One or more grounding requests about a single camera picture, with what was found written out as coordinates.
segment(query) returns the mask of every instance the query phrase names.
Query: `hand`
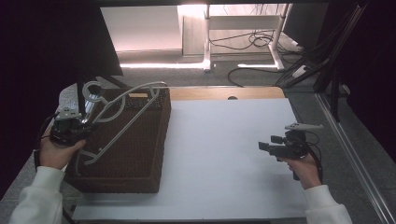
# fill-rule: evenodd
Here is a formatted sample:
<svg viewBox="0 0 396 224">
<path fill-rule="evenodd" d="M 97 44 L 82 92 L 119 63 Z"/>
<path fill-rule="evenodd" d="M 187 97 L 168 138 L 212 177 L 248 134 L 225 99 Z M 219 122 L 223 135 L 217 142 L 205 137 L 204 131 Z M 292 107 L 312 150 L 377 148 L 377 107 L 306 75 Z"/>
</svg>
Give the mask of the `hand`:
<svg viewBox="0 0 396 224">
<path fill-rule="evenodd" d="M 318 167 L 314 158 L 310 154 L 299 160 L 292 160 L 288 158 L 278 158 L 280 161 L 285 161 L 291 171 L 294 171 L 300 177 L 301 185 L 304 189 L 311 189 L 320 186 L 318 177 Z"/>
<path fill-rule="evenodd" d="M 43 134 L 40 144 L 40 163 L 42 166 L 48 166 L 62 170 L 69 163 L 75 151 L 85 145 L 85 140 L 76 142 L 72 147 L 61 147 L 50 141 L 50 127 Z"/>
</svg>

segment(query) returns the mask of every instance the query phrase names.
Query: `white sleeve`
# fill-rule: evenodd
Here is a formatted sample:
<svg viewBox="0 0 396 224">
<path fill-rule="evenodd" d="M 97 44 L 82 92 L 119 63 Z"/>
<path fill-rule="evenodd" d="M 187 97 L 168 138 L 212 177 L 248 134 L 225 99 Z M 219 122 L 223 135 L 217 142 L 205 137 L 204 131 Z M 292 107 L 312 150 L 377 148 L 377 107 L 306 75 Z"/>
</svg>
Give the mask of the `white sleeve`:
<svg viewBox="0 0 396 224">
<path fill-rule="evenodd" d="M 39 166 L 32 186 L 21 191 L 9 223 L 60 224 L 63 204 L 59 188 L 63 179 L 63 171 Z"/>
<path fill-rule="evenodd" d="M 309 224 L 352 223 L 346 207 L 334 200 L 328 186 L 322 185 L 307 189 L 305 191 L 305 198 L 308 201 L 308 209 L 305 213 Z"/>
</svg>

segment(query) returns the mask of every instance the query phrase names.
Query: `black enclosure wall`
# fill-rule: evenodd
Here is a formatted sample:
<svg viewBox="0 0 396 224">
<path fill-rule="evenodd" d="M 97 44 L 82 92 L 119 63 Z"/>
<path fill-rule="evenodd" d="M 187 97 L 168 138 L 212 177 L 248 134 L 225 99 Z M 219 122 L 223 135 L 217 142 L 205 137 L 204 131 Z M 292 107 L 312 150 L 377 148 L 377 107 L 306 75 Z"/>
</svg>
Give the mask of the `black enclosure wall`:
<svg viewBox="0 0 396 224">
<path fill-rule="evenodd" d="M 370 1 L 337 69 L 350 88 L 349 105 L 396 161 L 396 19 L 393 7 L 384 2 Z"/>
<path fill-rule="evenodd" d="M 345 21 L 352 4 L 355 1 L 293 4 L 283 33 L 305 50 L 311 50 L 334 32 L 340 22 Z"/>
<path fill-rule="evenodd" d="M 1 1 L 1 188 L 12 183 L 35 148 L 59 93 L 78 76 L 121 76 L 99 7 L 56 1 Z"/>
</svg>

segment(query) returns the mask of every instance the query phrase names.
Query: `wooden table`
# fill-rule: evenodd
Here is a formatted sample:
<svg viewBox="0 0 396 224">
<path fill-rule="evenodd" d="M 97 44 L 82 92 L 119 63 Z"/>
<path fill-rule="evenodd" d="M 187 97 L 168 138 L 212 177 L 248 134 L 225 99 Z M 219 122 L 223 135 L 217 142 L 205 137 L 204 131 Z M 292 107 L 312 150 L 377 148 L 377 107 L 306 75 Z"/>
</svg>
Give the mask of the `wooden table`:
<svg viewBox="0 0 396 224">
<path fill-rule="evenodd" d="M 281 99 L 285 98 L 278 87 L 207 87 L 171 88 L 171 100 L 226 100 L 237 99 Z"/>
</svg>

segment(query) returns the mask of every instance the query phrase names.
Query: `cable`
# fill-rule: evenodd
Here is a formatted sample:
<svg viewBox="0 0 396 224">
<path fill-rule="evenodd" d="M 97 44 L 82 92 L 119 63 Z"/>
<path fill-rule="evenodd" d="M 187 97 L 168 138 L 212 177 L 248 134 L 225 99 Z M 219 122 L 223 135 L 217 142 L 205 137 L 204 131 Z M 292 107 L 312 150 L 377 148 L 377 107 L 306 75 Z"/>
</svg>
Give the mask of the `cable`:
<svg viewBox="0 0 396 224">
<path fill-rule="evenodd" d="M 231 80 L 231 74 L 232 74 L 233 72 L 235 72 L 235 71 L 243 70 L 243 69 L 252 70 L 252 71 L 259 71 L 259 72 L 268 72 L 268 73 L 283 73 L 283 72 L 276 72 L 276 71 L 263 70 L 263 69 L 259 69 L 259 68 L 242 68 L 242 67 L 235 68 L 235 69 L 231 70 L 231 71 L 227 74 L 227 79 L 228 79 L 231 83 L 233 83 L 235 86 L 241 87 L 241 88 L 244 88 L 244 86 L 243 86 L 243 85 L 240 85 L 240 84 L 238 84 L 238 83 L 236 83 L 236 82 L 234 82 L 234 81 L 232 81 L 232 80 Z"/>
<path fill-rule="evenodd" d="M 301 55 L 301 54 L 298 53 L 298 52 L 295 52 L 295 53 L 284 53 L 284 54 L 281 54 L 281 55 L 280 55 L 280 58 L 281 58 L 282 61 L 285 62 L 285 63 L 297 63 L 297 61 L 296 61 L 296 62 L 291 62 L 291 61 L 286 60 L 286 59 L 285 59 L 285 55 Z"/>
<path fill-rule="evenodd" d="M 70 224 L 78 224 L 78 222 L 75 222 L 70 216 L 69 214 L 67 214 L 66 210 L 64 208 L 62 208 L 62 214 L 64 215 L 64 219 L 66 219 L 66 221 L 68 221 Z"/>
<path fill-rule="evenodd" d="M 300 51 L 289 51 L 289 50 L 286 50 L 285 48 L 283 48 L 283 46 L 281 46 L 279 44 L 278 47 L 280 49 L 282 49 L 283 52 L 285 52 L 284 55 L 296 54 L 296 55 L 302 55 L 302 57 L 297 62 L 292 64 L 291 67 L 288 70 L 284 71 L 282 76 L 276 81 L 276 83 L 273 86 L 280 87 L 280 88 L 284 88 L 285 86 L 290 87 L 290 85 L 287 85 L 287 81 L 292 77 L 292 74 L 295 71 L 297 71 L 297 69 L 299 69 L 302 65 L 306 64 L 308 61 L 313 61 L 313 62 L 323 62 L 323 61 L 325 61 L 326 54 L 327 54 L 327 52 L 329 50 L 329 47 L 332 45 L 332 42 L 334 41 L 336 36 L 340 33 L 340 31 L 347 24 L 347 18 L 349 18 L 352 15 L 353 8 L 354 7 L 352 7 L 348 11 L 348 13 L 346 13 L 346 15 L 343 17 L 343 19 L 341 19 L 341 22 L 339 22 L 339 24 L 333 29 L 333 31 L 328 35 L 328 37 L 326 39 L 324 39 L 319 45 L 317 45 L 316 47 L 314 47 L 313 49 L 311 49 L 309 51 L 301 51 L 301 52 Z M 247 49 L 248 47 L 250 47 L 252 45 L 254 45 L 254 41 L 250 41 L 250 45 L 245 47 L 244 49 Z M 311 69 L 311 71 L 315 71 L 317 73 L 318 71 L 320 71 L 324 67 L 325 66 L 323 65 L 323 63 L 320 63 L 319 65 L 317 65 L 317 67 L 313 67 L 313 69 Z M 247 68 L 236 68 L 236 69 L 233 69 L 233 70 L 231 70 L 229 72 L 229 74 L 227 75 L 227 78 L 235 86 L 243 87 L 242 85 L 240 85 L 240 84 L 238 84 L 238 83 L 236 83 L 236 82 L 231 80 L 231 73 L 236 71 L 236 70 L 240 70 L 240 69 L 247 69 Z M 267 70 L 261 70 L 261 69 L 253 69 L 253 68 L 250 68 L 250 70 L 270 72 L 270 73 L 282 73 L 282 72 L 273 72 L 273 71 L 267 71 Z"/>
<path fill-rule="evenodd" d="M 223 10 L 225 11 L 225 14 L 227 14 L 227 16 L 228 16 L 228 12 L 227 12 L 227 10 L 225 9 L 225 5 L 223 5 Z"/>
<path fill-rule="evenodd" d="M 222 47 L 222 48 L 226 48 L 226 49 L 242 50 L 242 49 L 248 49 L 251 46 L 255 46 L 257 48 L 262 48 L 262 47 L 268 46 L 270 41 L 272 40 L 271 36 L 264 34 L 265 32 L 271 32 L 271 31 L 251 32 L 251 33 L 247 33 L 247 34 L 243 34 L 243 35 L 234 35 L 234 36 L 224 37 L 224 38 L 221 38 L 221 39 L 214 39 L 214 40 L 213 39 L 209 39 L 209 42 L 213 46 Z M 246 36 L 246 35 L 249 35 L 248 41 L 250 42 L 250 44 L 248 46 L 246 46 L 246 47 L 243 47 L 243 48 L 233 48 L 233 47 L 230 47 L 230 46 L 219 45 L 219 44 L 215 44 L 214 43 L 214 42 L 217 42 L 217 41 L 233 39 L 233 38 L 242 37 L 242 36 Z M 256 44 L 256 41 L 264 40 L 264 39 L 268 39 L 268 41 L 266 41 L 263 45 Z"/>
<path fill-rule="evenodd" d="M 317 149 L 317 151 L 318 151 L 318 154 L 319 154 L 318 160 L 321 162 L 322 155 L 321 155 L 320 148 L 319 148 L 317 145 L 315 145 L 315 144 L 312 144 L 312 143 L 308 143 L 308 142 L 307 142 L 307 144 L 308 144 L 310 147 L 314 147 L 314 148 L 316 148 L 316 149 Z"/>
<path fill-rule="evenodd" d="M 40 130 L 39 130 L 37 138 L 35 140 L 35 149 L 33 149 L 33 160 L 35 163 L 35 171 L 36 172 L 37 172 L 37 167 L 40 166 L 40 142 L 41 142 L 41 139 L 44 138 L 44 137 L 42 137 L 42 135 L 46 131 L 46 128 L 50 125 L 51 120 L 56 115 L 57 114 L 53 114 L 44 120 L 43 124 L 41 124 Z"/>
<path fill-rule="evenodd" d="M 254 8 L 251 10 L 251 12 L 250 12 L 249 15 L 251 15 L 251 13 L 253 13 L 254 9 L 257 9 L 257 6 L 258 6 L 258 4 L 255 4 L 255 5 L 254 5 Z"/>
<path fill-rule="evenodd" d="M 319 135 L 317 135 L 316 133 L 313 133 L 313 132 L 309 132 L 309 131 L 305 131 L 305 133 L 313 134 L 317 138 L 317 141 L 315 143 L 312 143 L 313 145 L 317 145 L 319 143 L 319 141 L 320 141 Z"/>
</svg>

